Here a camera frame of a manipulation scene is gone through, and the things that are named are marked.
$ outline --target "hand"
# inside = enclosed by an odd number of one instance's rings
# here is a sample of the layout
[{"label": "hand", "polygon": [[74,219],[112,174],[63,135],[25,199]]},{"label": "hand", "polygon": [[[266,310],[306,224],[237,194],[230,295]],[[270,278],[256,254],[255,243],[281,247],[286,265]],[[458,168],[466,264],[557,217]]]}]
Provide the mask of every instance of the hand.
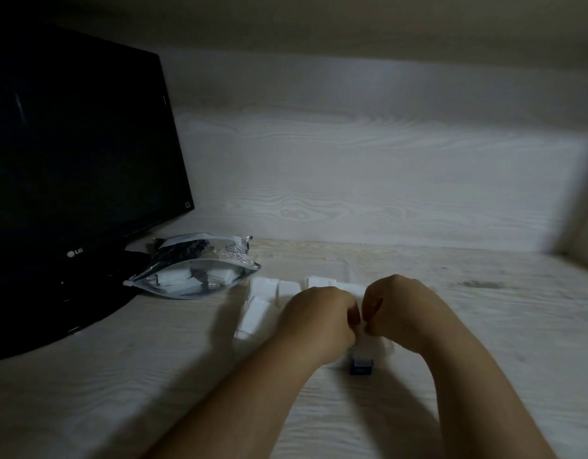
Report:
[{"label": "hand", "polygon": [[360,323],[356,299],[334,286],[309,288],[283,309],[276,336],[290,339],[310,363],[336,361],[356,342],[350,325]]},{"label": "hand", "polygon": [[419,280],[391,275],[372,283],[364,294],[366,333],[391,339],[421,353],[428,342],[465,329],[447,303]]}]

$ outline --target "left hand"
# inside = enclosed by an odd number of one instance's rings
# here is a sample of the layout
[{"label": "left hand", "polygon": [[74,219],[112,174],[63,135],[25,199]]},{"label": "left hand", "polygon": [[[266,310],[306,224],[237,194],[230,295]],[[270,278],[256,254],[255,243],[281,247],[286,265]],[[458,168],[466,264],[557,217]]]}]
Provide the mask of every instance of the left hand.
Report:
[{"label": "left hand", "polygon": [[283,309],[277,337],[288,339],[316,366],[336,361],[356,342],[351,325],[359,325],[360,313],[351,293],[334,286],[309,288]]}]

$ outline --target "monitor stand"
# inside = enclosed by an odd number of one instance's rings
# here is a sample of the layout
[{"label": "monitor stand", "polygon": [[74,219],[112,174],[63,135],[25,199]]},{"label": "monitor stand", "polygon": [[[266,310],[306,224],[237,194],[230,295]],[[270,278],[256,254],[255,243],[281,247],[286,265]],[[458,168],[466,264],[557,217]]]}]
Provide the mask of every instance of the monitor stand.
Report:
[{"label": "monitor stand", "polygon": [[15,298],[0,306],[0,359],[63,339],[114,313],[140,291],[122,282],[149,260],[146,253],[103,250],[21,284]]}]

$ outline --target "monitor screen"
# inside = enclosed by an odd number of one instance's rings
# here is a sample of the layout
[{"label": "monitor screen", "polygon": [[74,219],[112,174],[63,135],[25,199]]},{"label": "monitor screen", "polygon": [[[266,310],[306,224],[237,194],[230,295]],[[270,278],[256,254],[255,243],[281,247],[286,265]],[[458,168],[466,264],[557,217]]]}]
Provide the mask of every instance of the monitor screen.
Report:
[{"label": "monitor screen", "polygon": [[156,54],[0,32],[0,264],[66,260],[192,208]]}]

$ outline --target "forearm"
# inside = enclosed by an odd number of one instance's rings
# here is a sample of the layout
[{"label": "forearm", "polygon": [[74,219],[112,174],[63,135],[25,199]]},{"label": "forearm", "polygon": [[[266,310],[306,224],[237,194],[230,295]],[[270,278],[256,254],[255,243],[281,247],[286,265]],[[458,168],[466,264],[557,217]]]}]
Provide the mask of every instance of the forearm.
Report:
[{"label": "forearm", "polygon": [[315,369],[286,339],[268,340],[147,458],[268,457],[293,402]]},{"label": "forearm", "polygon": [[448,457],[554,458],[510,382],[463,325],[422,356],[436,385]]}]

